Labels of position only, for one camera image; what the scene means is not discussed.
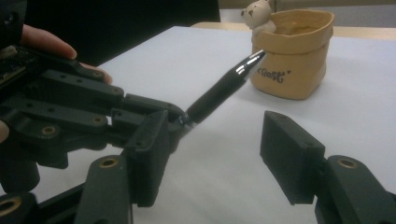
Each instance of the finger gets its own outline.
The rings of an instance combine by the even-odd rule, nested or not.
[[[77,52],[62,39],[50,32],[29,25],[23,25],[21,44],[68,59],[77,57]]]
[[[0,143],[4,142],[9,135],[9,128],[8,126],[0,120]]]
[[[113,82],[113,78],[112,78],[105,70],[100,69],[100,68],[98,68],[98,67],[94,67],[94,66],[89,65],[89,64],[85,64],[85,63],[80,63],[80,64],[81,64],[82,66],[86,67],[86,68],[89,68],[89,69],[93,69],[93,70],[97,70],[97,71],[103,72],[103,73],[105,74],[105,82],[106,82],[107,84],[111,84],[111,83]]]

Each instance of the white tabletop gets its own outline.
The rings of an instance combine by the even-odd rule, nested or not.
[[[187,109],[250,54],[250,32],[174,27],[101,66],[126,92]],[[265,110],[285,114],[326,146],[326,155],[365,163],[396,192],[396,41],[333,37],[328,70],[304,101],[280,99],[248,82],[185,136],[171,155],[150,208],[134,223],[317,223],[314,205],[291,206],[262,162]],[[39,201],[85,180],[95,159],[120,153],[70,153],[65,171],[40,168]]]

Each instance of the small bear figurine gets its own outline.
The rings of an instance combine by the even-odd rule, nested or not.
[[[261,31],[273,33],[276,30],[275,24],[270,21],[271,13],[268,0],[259,0],[243,9],[241,16],[253,34],[257,35]]]

